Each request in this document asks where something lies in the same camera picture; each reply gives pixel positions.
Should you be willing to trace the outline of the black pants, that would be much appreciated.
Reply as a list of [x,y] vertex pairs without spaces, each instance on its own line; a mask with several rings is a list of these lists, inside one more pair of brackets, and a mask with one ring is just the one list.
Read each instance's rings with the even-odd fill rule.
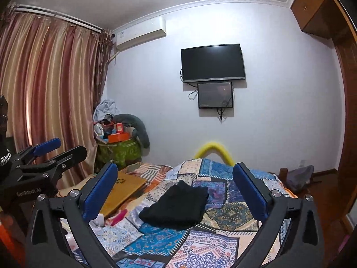
[[208,199],[207,187],[192,187],[181,180],[156,203],[144,207],[139,219],[157,228],[189,229],[202,221]]

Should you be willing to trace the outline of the grey bag on floor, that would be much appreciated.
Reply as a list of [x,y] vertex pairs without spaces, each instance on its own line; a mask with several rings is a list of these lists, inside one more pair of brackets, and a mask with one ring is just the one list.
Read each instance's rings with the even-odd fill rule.
[[310,182],[314,166],[308,165],[289,171],[286,177],[286,186],[293,192],[302,190]]

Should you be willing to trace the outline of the pink object on bed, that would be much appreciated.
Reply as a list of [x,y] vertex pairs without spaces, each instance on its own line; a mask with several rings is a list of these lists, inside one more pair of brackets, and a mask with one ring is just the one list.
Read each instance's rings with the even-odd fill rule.
[[128,213],[127,209],[120,210],[117,215],[115,215],[110,219],[110,226],[115,226],[118,222],[122,221],[127,213]]

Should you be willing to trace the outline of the wooden lap desk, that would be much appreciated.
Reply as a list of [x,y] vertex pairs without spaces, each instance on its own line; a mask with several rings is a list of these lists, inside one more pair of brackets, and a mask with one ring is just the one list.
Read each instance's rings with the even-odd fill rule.
[[123,172],[102,176],[94,185],[83,203],[83,219],[87,222],[95,219],[98,214],[109,217],[125,200],[144,187],[146,179]]

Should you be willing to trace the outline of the green fabric storage box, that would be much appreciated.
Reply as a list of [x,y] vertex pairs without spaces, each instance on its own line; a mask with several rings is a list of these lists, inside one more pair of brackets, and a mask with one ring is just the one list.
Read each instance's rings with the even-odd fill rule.
[[98,143],[95,163],[101,168],[108,161],[112,161],[118,170],[142,160],[141,147],[133,138],[112,144]]

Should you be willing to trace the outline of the orange box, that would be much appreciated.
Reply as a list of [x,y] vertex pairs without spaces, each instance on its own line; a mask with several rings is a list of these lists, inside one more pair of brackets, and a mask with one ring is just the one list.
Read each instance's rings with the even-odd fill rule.
[[108,143],[117,143],[129,140],[131,138],[128,132],[115,133],[108,136]]

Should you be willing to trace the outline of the striped pink curtain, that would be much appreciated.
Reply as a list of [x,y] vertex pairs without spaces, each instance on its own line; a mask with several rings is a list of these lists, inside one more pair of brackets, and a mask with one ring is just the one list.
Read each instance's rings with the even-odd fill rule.
[[82,163],[64,172],[60,189],[94,171],[93,112],[104,91],[112,46],[107,29],[97,33],[11,7],[1,13],[1,93],[16,150],[52,138],[61,140],[60,152],[78,145],[87,150]]

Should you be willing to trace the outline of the grey cloth on pile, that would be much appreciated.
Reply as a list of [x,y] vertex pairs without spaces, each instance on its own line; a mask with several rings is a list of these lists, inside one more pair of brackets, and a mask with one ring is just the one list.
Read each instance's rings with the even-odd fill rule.
[[118,115],[120,113],[116,103],[112,99],[105,99],[95,108],[93,122],[97,123],[104,119],[107,114]]

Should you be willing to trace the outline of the grey neck pillow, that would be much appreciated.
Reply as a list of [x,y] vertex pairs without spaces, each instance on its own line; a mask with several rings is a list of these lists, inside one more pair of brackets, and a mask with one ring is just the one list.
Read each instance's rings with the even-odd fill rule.
[[145,125],[137,116],[132,114],[118,114],[113,117],[113,122],[123,123],[126,127],[132,128],[132,137],[141,144],[142,148],[148,149],[150,147]]

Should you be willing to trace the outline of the white air conditioner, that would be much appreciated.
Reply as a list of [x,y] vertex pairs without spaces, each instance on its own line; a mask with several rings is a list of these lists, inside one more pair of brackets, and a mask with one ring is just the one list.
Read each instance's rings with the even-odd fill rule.
[[128,24],[115,31],[116,51],[122,52],[166,36],[166,21],[163,16]]

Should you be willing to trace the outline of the wooden overhead cabinet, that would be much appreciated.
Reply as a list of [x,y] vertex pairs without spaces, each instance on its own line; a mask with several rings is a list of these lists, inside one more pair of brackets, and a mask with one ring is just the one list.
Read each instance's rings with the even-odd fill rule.
[[310,35],[331,39],[344,28],[344,17],[334,0],[295,0],[291,10],[300,29]]

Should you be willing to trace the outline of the yellow foam bed rail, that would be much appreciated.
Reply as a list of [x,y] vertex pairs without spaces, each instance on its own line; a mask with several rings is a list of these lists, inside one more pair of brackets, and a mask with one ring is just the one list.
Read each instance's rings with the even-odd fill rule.
[[224,163],[229,166],[235,165],[235,161],[230,155],[230,153],[228,152],[228,150],[218,142],[208,142],[202,145],[195,153],[194,158],[195,159],[204,158],[205,155],[208,155],[209,153],[218,154],[220,158],[224,161]]

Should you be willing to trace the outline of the small wall monitor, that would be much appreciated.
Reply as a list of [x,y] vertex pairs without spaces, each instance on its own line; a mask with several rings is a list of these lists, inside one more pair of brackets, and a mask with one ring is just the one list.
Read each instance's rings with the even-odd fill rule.
[[197,85],[199,109],[234,107],[231,82],[206,82]]

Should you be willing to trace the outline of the wall mounted black television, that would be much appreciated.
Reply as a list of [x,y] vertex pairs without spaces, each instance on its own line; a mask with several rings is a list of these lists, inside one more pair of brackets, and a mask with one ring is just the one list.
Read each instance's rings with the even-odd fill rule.
[[207,45],[181,50],[182,81],[245,80],[240,44]]

